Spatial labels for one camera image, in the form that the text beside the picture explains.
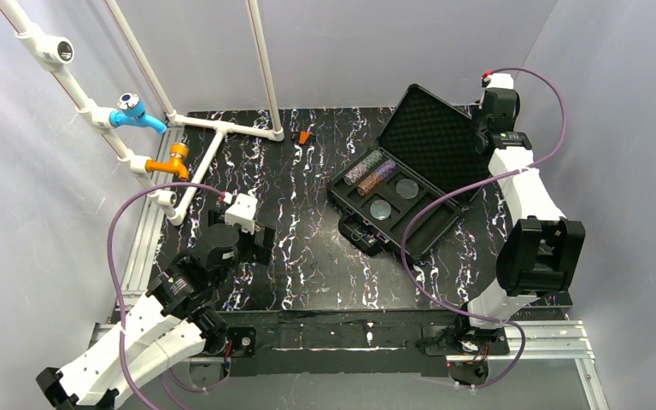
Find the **black poker set case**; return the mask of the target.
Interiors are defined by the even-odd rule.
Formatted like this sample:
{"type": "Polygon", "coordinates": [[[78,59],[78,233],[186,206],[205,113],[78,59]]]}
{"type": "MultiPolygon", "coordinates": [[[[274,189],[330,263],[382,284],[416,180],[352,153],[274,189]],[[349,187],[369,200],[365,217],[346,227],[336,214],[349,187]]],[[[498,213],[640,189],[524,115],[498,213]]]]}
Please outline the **black poker set case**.
{"type": "Polygon", "coordinates": [[[326,186],[328,198],[340,209],[339,232],[369,256],[383,250],[405,253],[410,263],[425,258],[431,248],[468,209],[477,195],[469,190],[441,205],[430,204],[441,196],[489,176],[489,158],[475,150],[469,114],[443,101],[418,84],[408,86],[375,143],[326,186]],[[383,158],[355,184],[343,182],[344,174],[374,150],[383,158]],[[366,196],[357,185],[387,160],[396,167],[366,196]],[[411,200],[395,191],[401,179],[419,185],[411,200]],[[375,220],[370,204],[384,199],[392,207],[386,220],[375,220]]]}

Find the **clear acrylic button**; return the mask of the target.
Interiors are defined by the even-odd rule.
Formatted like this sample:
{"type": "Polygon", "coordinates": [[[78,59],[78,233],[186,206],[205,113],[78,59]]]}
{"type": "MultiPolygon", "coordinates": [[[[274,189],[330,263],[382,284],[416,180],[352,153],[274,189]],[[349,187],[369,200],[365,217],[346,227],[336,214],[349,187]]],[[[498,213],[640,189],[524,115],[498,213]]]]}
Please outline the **clear acrylic button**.
{"type": "Polygon", "coordinates": [[[419,193],[419,185],[412,179],[401,179],[395,185],[396,193],[406,199],[414,199],[419,193]]]}

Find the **orange grey poker chip stack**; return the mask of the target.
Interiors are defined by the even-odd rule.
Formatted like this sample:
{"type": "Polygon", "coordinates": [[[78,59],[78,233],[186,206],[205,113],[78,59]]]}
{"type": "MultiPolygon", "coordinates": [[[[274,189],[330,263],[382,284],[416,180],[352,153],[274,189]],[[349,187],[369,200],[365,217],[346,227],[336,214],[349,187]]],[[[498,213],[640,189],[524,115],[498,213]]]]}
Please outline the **orange grey poker chip stack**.
{"type": "Polygon", "coordinates": [[[379,174],[372,173],[357,185],[356,190],[361,196],[366,196],[375,189],[381,180],[382,178],[379,174]]]}

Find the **clear dealer button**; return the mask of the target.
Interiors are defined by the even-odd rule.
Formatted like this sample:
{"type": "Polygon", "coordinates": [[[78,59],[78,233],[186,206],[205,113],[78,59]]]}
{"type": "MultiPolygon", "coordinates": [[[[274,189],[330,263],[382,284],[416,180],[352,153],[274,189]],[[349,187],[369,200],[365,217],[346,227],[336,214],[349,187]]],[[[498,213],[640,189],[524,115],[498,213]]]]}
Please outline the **clear dealer button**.
{"type": "Polygon", "coordinates": [[[386,220],[391,216],[392,207],[384,199],[377,199],[370,204],[369,211],[375,220],[386,220]]]}

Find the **purple poker chip stack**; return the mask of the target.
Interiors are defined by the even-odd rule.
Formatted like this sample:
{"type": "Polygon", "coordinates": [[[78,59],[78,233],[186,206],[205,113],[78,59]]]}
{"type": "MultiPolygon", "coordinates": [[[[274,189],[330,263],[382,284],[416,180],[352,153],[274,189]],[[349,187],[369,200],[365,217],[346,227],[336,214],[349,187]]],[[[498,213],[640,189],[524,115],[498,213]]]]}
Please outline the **purple poker chip stack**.
{"type": "Polygon", "coordinates": [[[384,163],[382,163],[376,170],[376,174],[379,179],[383,180],[387,176],[391,175],[393,170],[395,169],[396,164],[392,160],[387,160],[384,163]]]}

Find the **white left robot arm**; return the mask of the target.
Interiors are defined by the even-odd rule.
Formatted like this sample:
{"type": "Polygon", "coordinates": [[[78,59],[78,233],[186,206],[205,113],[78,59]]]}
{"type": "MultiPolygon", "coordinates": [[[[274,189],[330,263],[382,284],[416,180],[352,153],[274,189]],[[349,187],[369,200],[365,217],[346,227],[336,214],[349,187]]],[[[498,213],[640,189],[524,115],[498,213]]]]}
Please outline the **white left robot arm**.
{"type": "Polygon", "coordinates": [[[35,381],[54,409],[116,409],[182,359],[221,354],[229,325],[215,310],[220,286],[243,264],[272,260],[275,230],[213,211],[207,230],[178,252],[148,289],[96,343],[35,381]]]}

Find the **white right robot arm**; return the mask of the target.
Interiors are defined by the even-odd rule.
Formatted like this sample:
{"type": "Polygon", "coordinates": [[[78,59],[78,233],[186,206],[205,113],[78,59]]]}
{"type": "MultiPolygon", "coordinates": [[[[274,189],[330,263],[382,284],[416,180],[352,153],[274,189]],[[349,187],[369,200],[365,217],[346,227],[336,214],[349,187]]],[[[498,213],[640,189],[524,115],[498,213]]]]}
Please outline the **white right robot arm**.
{"type": "Polygon", "coordinates": [[[495,263],[495,280],[466,304],[472,330],[493,331],[517,311],[545,296],[569,290],[586,231],[554,204],[537,169],[531,143],[514,124],[519,96],[513,89],[489,87],[472,122],[477,149],[489,155],[513,227],[495,263]]]}

